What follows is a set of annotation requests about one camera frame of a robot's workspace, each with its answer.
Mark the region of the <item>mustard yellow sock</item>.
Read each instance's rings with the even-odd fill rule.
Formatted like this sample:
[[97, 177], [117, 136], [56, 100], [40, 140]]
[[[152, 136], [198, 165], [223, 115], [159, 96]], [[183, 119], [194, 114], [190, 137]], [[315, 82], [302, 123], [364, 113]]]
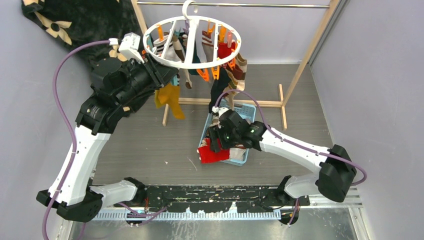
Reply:
[[161, 108], [171, 99], [172, 96], [172, 85], [168, 84], [163, 88], [155, 90], [154, 92], [154, 103], [157, 109]]

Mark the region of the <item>white round clip hanger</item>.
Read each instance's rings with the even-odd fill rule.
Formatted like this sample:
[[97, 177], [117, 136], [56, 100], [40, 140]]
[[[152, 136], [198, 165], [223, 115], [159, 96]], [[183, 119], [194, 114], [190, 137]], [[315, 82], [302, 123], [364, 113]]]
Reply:
[[[193, 12], [197, 12], [197, 6], [189, 5], [189, 3], [196, 3], [194, 0], [186, 0], [184, 1], [184, 5], [182, 6], [182, 15], [175, 16], [171, 18], [167, 18], [165, 20], [161, 20], [151, 27], [149, 27], [143, 34], [142, 42], [145, 47], [145, 51], [150, 54], [155, 60], [159, 63], [169, 66], [175, 67], [179, 69], [204, 69], [204, 68], [212, 68], [212, 67], [226, 67], [230, 66], [233, 68], [235, 66], [235, 57], [240, 52], [242, 45], [242, 38], [240, 34], [236, 31], [234, 27], [231, 25], [207, 16], [201, 15], [190, 15], [188, 14], [189, 7], [194, 7]], [[175, 33], [176, 27], [180, 23], [188, 23], [188, 36], [186, 42], [186, 51], [184, 60], [171, 60], [167, 58], [167, 51], [171, 45], [172, 35]], [[198, 28], [201, 23], [209, 24], [208, 30], [211, 31], [212, 36], [212, 59], [211, 61], [194, 63], [193, 56], [195, 52], [195, 42], [196, 37], [201, 34], [198, 31]], [[163, 25], [170, 24], [170, 29], [168, 33], [168, 37], [166, 38], [165, 43], [163, 44], [163, 50], [161, 53], [156, 54], [153, 52], [153, 48], [149, 46], [148, 40], [150, 39], [151, 33], [157, 33], [159, 40], [162, 41], [164, 39]], [[217, 57], [218, 52], [218, 44], [221, 42], [227, 43], [229, 46], [231, 42], [235, 41], [237, 43], [237, 47], [235, 51], [226, 58], [219, 59]]]

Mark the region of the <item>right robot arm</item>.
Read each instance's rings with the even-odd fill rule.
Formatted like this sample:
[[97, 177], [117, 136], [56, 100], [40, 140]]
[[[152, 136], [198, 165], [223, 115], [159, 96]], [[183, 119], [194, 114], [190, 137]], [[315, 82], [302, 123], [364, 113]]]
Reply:
[[316, 194], [337, 203], [345, 200], [357, 170], [344, 147], [335, 144], [328, 148], [301, 141], [264, 122], [248, 122], [227, 107], [213, 107], [212, 115], [218, 118], [218, 124], [208, 128], [212, 151], [242, 145], [278, 155], [310, 170], [309, 174], [283, 178], [274, 193], [281, 204], [288, 206], [298, 198]]

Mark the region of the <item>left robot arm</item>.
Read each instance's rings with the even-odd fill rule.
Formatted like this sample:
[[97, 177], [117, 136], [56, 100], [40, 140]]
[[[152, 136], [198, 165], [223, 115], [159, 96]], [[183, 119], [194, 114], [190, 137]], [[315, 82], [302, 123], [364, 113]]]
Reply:
[[76, 140], [55, 182], [36, 199], [52, 206], [65, 220], [87, 223], [102, 208], [121, 202], [138, 207], [146, 202], [145, 185], [132, 177], [96, 186], [92, 184], [99, 155], [118, 122], [136, 113], [156, 90], [168, 85], [178, 69], [151, 57], [142, 63], [108, 57], [91, 71], [93, 94], [81, 105], [73, 131]]

